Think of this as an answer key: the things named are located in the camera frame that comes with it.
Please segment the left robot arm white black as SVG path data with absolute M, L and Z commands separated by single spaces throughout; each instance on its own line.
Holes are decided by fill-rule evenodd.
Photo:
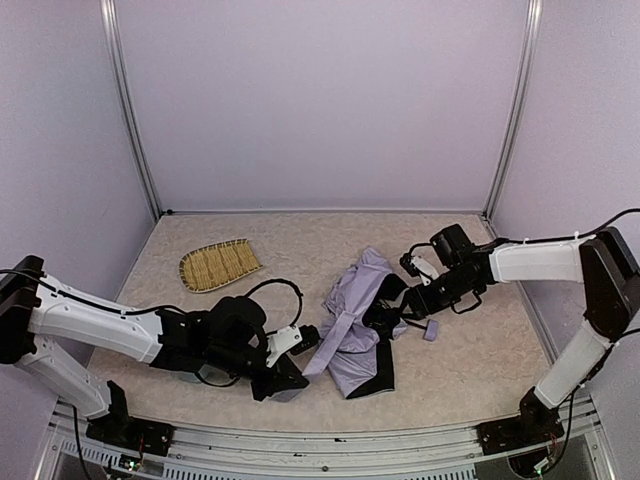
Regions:
M 266 312 L 250 293 L 225 296 L 209 310 L 135 309 L 74 289 L 43 266 L 41 258 L 27 256 L 1 272 L 1 361 L 37 378 L 97 428 L 131 424 L 124 390 L 89 373 L 57 338 L 111 350 L 210 388 L 215 372 L 228 376 L 226 387 L 246 379 L 256 401 L 309 383 L 292 358 L 318 344 L 317 328 L 292 321 L 266 331 Z

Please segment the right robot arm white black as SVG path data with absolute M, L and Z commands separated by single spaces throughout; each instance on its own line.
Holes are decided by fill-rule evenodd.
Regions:
M 454 224 L 433 235 L 428 246 L 446 272 L 438 273 L 411 251 L 402 268 L 421 282 L 407 286 L 387 277 L 364 324 L 390 334 L 399 321 L 423 328 L 424 319 L 455 310 L 466 294 L 479 299 L 490 285 L 525 281 L 579 283 L 584 319 L 549 371 L 520 400 L 517 415 L 484 422 L 477 432 L 484 453 L 498 453 L 561 437 L 568 429 L 559 407 L 604 366 L 639 310 L 639 264 L 615 227 L 535 240 L 497 238 L 474 244 Z

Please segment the lilac folding umbrella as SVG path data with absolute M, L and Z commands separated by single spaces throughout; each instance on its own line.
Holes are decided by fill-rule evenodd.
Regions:
M 377 302 L 377 291 L 385 277 L 399 276 L 386 258 L 368 247 L 334 283 L 324 301 L 329 318 L 321 324 L 319 346 L 303 370 L 308 381 L 328 372 L 348 400 L 395 389 L 392 341 L 401 335 L 378 335 L 372 328 L 375 310 L 395 309 L 400 315 L 391 302 Z M 408 327 L 423 330 L 425 340 L 437 337 L 437 321 L 421 324 L 403 319 Z

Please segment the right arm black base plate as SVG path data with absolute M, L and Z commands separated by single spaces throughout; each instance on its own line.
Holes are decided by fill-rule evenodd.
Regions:
M 484 455 L 537 445 L 565 434 L 559 420 L 526 426 L 519 416 L 480 423 L 476 432 Z

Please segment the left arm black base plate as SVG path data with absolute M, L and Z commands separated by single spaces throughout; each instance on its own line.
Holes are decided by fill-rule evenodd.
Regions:
M 90 420 L 86 436 L 102 443 L 166 457 L 173 439 L 175 427 L 168 423 L 137 417 L 118 420 L 115 417 Z

